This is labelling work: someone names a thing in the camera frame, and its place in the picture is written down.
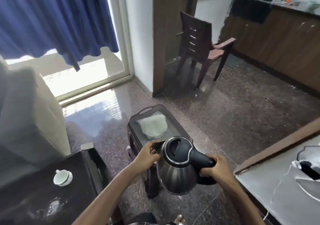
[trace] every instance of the electric kettle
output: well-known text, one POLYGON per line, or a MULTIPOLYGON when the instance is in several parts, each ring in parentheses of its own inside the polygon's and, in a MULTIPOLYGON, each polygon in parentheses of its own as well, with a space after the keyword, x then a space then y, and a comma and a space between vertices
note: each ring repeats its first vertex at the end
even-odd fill
POLYGON ((160 155, 156 165, 159 182, 169 193, 184 195, 196 184, 216 183, 212 178, 199 174, 200 169, 213 167, 216 162, 199 152, 188 139, 175 136, 154 143, 153 147, 160 155))

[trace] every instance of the black cord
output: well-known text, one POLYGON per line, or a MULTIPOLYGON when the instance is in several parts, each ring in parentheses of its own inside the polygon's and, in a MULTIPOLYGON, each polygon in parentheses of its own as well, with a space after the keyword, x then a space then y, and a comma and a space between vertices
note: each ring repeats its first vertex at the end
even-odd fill
POLYGON ((300 153, 302 153, 304 150, 306 150, 307 147, 320 147, 320 146, 304 146, 303 149, 297 153, 297 161, 299 161, 300 153))

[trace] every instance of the foot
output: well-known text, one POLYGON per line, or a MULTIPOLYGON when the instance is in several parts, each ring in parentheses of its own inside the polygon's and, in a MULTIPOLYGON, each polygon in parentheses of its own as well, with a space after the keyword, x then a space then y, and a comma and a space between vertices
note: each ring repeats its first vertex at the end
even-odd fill
POLYGON ((182 215, 178 215, 177 218, 174 220, 174 223, 179 225, 179 224, 186 224, 186 220, 183 219, 182 215))

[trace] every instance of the person's left hand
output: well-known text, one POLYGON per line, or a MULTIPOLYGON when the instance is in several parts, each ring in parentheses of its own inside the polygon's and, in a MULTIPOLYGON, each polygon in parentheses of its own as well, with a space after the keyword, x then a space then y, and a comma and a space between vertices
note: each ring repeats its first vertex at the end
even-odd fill
POLYGON ((136 158, 133 160, 132 165, 138 174, 146 171, 152 166, 155 161, 158 161, 160 156, 155 152, 152 147, 153 143, 160 142, 159 140, 149 141, 139 152, 136 158))

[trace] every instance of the kettle lid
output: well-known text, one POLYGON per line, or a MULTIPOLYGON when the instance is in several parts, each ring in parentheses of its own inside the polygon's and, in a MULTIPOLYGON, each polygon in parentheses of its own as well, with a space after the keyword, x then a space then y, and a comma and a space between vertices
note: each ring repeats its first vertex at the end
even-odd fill
POLYGON ((193 145, 182 137, 175 136, 170 138, 163 145, 163 157, 173 166, 185 166, 189 163, 189 155, 193 145))

